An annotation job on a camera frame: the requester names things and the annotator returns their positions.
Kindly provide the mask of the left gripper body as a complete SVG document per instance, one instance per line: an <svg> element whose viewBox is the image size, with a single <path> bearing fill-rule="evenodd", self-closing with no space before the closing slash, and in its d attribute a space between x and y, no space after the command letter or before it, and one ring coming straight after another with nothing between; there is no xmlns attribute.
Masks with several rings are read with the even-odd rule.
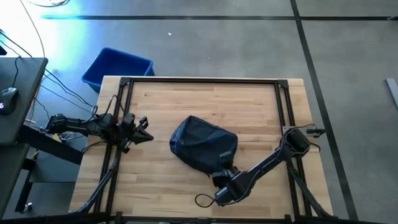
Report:
<svg viewBox="0 0 398 224"><path fill-rule="evenodd" d="M139 138L136 133L137 128L134 122L135 115L132 113L128 113L124 116L123 120L120 124L120 134L121 134L121 142L119 145L121 146L121 150L123 153L128 153L130 151L129 146L133 142L135 145L139 144Z"/></svg>

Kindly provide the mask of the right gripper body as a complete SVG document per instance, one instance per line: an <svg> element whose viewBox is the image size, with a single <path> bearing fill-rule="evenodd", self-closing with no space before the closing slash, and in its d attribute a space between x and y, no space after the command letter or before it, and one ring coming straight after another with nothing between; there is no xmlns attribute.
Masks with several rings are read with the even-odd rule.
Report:
<svg viewBox="0 0 398 224"><path fill-rule="evenodd" d="M215 172L212 174L213 185L216 188L222 189L228 184L236 175L240 174L241 171L236 167L232 166L222 171Z"/></svg>

